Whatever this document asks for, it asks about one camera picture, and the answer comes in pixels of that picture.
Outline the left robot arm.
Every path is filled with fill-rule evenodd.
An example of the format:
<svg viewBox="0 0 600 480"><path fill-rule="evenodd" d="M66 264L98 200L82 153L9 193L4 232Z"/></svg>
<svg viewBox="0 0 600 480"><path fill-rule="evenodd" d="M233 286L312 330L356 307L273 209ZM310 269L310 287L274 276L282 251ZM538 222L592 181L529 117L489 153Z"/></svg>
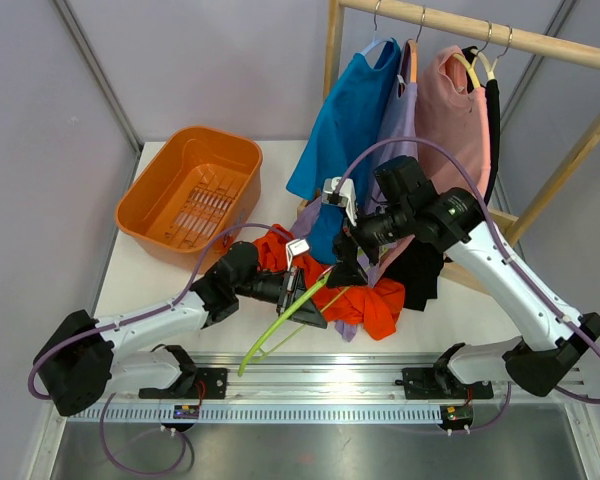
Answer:
<svg viewBox="0 0 600 480"><path fill-rule="evenodd" d="M160 347L160 341L219 324L238 312L242 297L271 304L296 323L325 328L307 291L302 270L267 270L254 244L237 242L181 297L101 319L84 310L69 314L35 357L33 374L64 417L111 393L183 398L196 390L198 367L183 347Z"/></svg>

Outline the orange t shirt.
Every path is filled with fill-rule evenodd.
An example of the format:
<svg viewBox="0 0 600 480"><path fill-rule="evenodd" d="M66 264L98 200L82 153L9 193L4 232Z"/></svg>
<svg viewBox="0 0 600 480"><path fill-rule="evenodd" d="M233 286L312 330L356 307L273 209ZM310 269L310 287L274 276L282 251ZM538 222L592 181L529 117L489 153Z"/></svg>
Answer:
<svg viewBox="0 0 600 480"><path fill-rule="evenodd" d="M260 266L278 272L287 268L286 244L294 235L276 224L272 231L256 239ZM323 311L324 318L335 324L344 341L352 341L359 328L374 340L396 332L405 300L405 287L397 281L381 279L375 286L351 287L348 290L321 288L312 301Z"/></svg>

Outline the lime green hanger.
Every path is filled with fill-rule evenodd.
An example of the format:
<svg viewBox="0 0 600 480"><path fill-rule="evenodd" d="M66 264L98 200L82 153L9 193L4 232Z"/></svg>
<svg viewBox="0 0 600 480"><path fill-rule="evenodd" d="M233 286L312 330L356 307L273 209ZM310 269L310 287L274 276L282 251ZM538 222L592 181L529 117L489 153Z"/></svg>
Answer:
<svg viewBox="0 0 600 480"><path fill-rule="evenodd" d="M266 342L288 321L291 317L297 313L302 306L313 299L315 294L326 287L327 281L329 280L334 267L327 268L319 277L315 284L308 288L306 293L300 295L297 300L294 300L291 305L285 309L283 313L262 333L262 335L255 341L250 347L245 356L243 357L237 371L237 375L242 377L247 368L250 365L255 365L268 358L272 353L276 352L286 342L291 340L295 335L300 333L303 326L296 328L291 334L285 337L283 340L278 342L275 346L269 350L265 350L264 346Z"/></svg>

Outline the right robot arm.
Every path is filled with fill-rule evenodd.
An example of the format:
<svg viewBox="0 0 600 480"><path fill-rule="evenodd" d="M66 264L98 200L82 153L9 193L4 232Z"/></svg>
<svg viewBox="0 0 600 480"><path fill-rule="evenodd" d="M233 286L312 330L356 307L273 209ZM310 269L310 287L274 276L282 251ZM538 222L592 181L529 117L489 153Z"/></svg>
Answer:
<svg viewBox="0 0 600 480"><path fill-rule="evenodd" d="M324 183L323 203L346 213L328 287L368 283L360 253L376 266L381 248L401 239L430 244L477 279L519 331L504 342L450 347L434 364L436 389L456 396L476 382L510 381L538 397L555 390L600 337L600 316L561 301L506 245L482 200L458 187L437 193L415 158L389 160L374 176L387 203L370 215L358 211L351 179Z"/></svg>

